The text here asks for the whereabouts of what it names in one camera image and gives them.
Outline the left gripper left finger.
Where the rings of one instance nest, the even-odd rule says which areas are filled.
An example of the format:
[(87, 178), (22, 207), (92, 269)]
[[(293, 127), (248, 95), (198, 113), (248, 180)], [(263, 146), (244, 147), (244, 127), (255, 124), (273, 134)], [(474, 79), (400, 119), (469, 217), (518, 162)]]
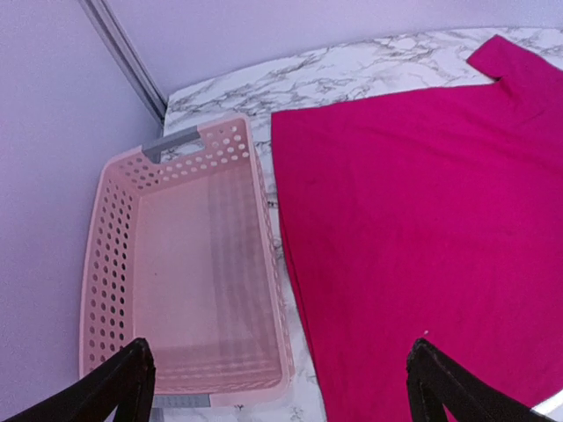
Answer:
[(156, 367), (149, 343), (136, 338), (80, 381), (10, 421), (148, 421)]

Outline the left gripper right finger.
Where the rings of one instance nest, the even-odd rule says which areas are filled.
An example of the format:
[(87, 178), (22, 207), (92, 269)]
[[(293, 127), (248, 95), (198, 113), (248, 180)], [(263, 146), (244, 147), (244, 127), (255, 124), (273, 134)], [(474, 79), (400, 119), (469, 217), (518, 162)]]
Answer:
[(541, 415), (493, 389), (424, 338), (407, 358), (413, 421), (539, 421)]

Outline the red t-shirt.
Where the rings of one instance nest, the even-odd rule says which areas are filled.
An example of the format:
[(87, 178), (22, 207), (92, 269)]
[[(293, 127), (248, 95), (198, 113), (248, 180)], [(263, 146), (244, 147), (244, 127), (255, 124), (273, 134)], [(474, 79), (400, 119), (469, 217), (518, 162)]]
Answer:
[(272, 117), (281, 236), (331, 421), (406, 421), (426, 338), (528, 406), (562, 388), (562, 72), (494, 36), (488, 84)]

